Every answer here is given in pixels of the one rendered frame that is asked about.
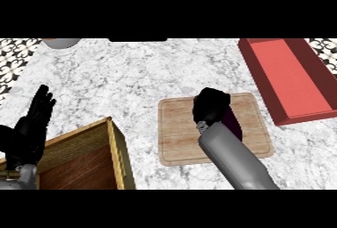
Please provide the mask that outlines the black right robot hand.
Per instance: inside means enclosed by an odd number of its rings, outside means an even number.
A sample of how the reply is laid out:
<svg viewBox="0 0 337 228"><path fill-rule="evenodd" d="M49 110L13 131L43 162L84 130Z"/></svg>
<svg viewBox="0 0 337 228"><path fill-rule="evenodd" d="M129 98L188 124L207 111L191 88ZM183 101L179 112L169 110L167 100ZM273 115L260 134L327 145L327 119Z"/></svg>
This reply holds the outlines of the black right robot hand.
<svg viewBox="0 0 337 228"><path fill-rule="evenodd" d="M204 121L208 126L223 119L231 104L231 94L205 87L194 99L194 121Z"/></svg>

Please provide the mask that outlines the red rectangular box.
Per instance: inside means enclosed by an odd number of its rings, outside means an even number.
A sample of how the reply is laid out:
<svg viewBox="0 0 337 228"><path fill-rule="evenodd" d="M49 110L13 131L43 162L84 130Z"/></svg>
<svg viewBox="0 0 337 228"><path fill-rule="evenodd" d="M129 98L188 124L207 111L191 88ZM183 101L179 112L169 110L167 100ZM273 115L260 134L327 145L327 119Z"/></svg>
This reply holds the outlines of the red rectangular box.
<svg viewBox="0 0 337 228"><path fill-rule="evenodd" d="M337 78L303 38L241 38L238 48L276 126L337 118Z"/></svg>

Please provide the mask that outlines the pale wooden cutting board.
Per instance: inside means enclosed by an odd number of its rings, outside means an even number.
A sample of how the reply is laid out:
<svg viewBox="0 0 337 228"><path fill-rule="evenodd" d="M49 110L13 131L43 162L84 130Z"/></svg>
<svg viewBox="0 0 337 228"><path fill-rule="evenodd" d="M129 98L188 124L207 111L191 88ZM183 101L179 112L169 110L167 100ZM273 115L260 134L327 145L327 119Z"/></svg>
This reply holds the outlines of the pale wooden cutting board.
<svg viewBox="0 0 337 228"><path fill-rule="evenodd" d="M194 98L171 98L158 104L158 151L164 166L210 163L198 146L192 118ZM271 136L251 93L231 94L231 108L242 130L242 142L259 159L273 155Z"/></svg>

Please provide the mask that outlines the brown cardboard box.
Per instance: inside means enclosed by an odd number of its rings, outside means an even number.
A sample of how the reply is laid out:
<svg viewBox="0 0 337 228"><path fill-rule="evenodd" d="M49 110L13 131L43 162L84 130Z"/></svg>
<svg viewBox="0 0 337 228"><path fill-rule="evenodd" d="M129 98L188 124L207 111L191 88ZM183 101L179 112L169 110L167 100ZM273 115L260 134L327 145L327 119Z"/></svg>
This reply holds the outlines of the brown cardboard box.
<svg viewBox="0 0 337 228"><path fill-rule="evenodd" d="M109 118L44 144L37 165L37 190L133 190L136 188L126 137ZM0 157L0 179L18 179Z"/></svg>

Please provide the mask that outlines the dark purple sweet potato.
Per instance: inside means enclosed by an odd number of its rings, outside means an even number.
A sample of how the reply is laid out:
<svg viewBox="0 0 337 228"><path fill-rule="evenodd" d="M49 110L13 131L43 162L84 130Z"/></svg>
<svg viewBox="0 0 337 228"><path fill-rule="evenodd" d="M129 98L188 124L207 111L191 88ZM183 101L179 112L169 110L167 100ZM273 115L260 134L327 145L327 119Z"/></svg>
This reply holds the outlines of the dark purple sweet potato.
<svg viewBox="0 0 337 228"><path fill-rule="evenodd" d="M226 110L226 112L223 114L222 123L228 127L231 132L234 133L234 135L238 138L238 140L242 140L242 129L241 129L238 120L235 118L235 114L234 114L232 108L228 108L228 110Z"/></svg>

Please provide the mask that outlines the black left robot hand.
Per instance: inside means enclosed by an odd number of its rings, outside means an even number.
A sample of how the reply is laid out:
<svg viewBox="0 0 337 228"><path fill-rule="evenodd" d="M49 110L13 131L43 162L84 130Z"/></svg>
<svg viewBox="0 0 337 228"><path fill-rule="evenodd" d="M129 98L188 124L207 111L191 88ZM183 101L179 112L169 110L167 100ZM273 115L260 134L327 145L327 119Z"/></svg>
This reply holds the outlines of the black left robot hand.
<svg viewBox="0 0 337 228"><path fill-rule="evenodd" d="M35 165L43 157L47 126L56 99L49 86L40 85L33 97L28 114L13 128L0 125L0 152L6 154L6 169Z"/></svg>

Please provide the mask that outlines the grey round bowl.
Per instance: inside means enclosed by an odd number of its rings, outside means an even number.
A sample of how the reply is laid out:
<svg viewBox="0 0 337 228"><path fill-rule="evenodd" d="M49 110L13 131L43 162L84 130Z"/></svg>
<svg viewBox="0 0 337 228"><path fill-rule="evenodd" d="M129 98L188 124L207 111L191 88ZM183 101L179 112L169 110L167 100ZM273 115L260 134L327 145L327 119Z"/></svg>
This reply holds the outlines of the grey round bowl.
<svg viewBox="0 0 337 228"><path fill-rule="evenodd" d="M80 39L78 38L44 38L43 42L46 45L56 49L67 49L72 47L78 43Z"/></svg>

